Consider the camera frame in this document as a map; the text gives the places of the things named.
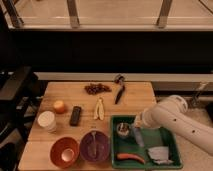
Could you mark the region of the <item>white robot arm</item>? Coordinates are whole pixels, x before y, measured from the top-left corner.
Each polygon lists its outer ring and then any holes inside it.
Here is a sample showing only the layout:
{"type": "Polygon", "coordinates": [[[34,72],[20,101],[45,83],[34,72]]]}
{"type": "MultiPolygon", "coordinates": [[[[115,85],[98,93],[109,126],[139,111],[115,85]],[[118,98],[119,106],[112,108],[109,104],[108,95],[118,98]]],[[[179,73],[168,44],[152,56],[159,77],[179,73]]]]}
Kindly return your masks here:
{"type": "Polygon", "coordinates": [[[171,95],[136,115],[133,125],[146,129],[164,127],[213,156],[213,128],[186,116],[187,110],[183,97],[171,95]]]}

